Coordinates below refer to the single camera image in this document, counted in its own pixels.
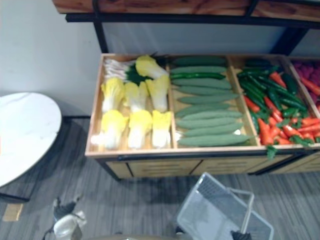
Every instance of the shopping basket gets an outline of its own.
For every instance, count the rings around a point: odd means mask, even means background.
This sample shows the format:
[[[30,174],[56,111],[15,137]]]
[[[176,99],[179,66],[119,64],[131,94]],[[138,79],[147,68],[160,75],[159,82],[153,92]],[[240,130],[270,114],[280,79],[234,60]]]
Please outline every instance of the shopping basket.
[[[248,205],[235,193],[249,195]],[[251,210],[253,200],[252,192],[225,187],[205,172],[182,203],[177,223],[193,240],[233,240],[232,231],[272,240],[274,229]]]

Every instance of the gray carpet floor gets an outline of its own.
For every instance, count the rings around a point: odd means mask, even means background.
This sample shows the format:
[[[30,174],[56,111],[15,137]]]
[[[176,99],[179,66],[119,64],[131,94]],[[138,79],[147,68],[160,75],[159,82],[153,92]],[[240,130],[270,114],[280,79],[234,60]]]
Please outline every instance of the gray carpet floor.
[[[40,240],[52,225],[52,203],[83,194],[84,239],[124,234],[172,236],[177,210],[198,177],[137,178],[115,181],[84,156],[89,120],[64,120],[45,157],[0,192],[31,197],[20,220],[0,220],[0,240]],[[274,227],[275,240],[315,240],[320,236],[320,172],[216,175],[222,184],[255,193],[254,210]],[[0,202],[0,217],[6,203]]]

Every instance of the table leg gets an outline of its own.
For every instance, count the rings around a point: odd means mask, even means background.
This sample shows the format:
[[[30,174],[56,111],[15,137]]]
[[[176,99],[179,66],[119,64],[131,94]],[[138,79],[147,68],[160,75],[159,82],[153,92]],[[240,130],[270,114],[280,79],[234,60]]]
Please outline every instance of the table leg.
[[[0,202],[1,200],[3,200],[6,203],[27,203],[29,202],[29,198],[24,198],[24,197],[20,197],[20,196],[14,196],[14,195],[9,195],[9,194],[5,194],[5,193],[1,193],[0,192]]]

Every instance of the marble tabletop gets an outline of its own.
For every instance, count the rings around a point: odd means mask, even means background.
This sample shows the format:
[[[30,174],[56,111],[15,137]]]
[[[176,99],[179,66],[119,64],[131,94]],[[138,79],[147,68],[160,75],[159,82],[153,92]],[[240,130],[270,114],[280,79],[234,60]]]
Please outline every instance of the marble tabletop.
[[[0,187],[34,166],[60,130],[55,101],[33,92],[0,97]]]

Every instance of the white wall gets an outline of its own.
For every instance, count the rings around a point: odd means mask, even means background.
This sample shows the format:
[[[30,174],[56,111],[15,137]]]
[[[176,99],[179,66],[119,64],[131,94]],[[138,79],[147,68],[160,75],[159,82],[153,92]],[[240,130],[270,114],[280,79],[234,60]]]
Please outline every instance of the white wall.
[[[100,48],[92,23],[67,23],[51,0],[0,0],[0,96],[23,91],[55,99],[64,115],[89,115]],[[105,23],[109,50],[144,53],[268,53],[282,27]],[[310,31],[295,55],[320,55]]]
[[[290,55],[320,58],[320,30],[309,30]]]
[[[64,115],[91,114],[101,53],[93,24],[67,24],[51,0],[0,2],[0,95],[39,92]]]

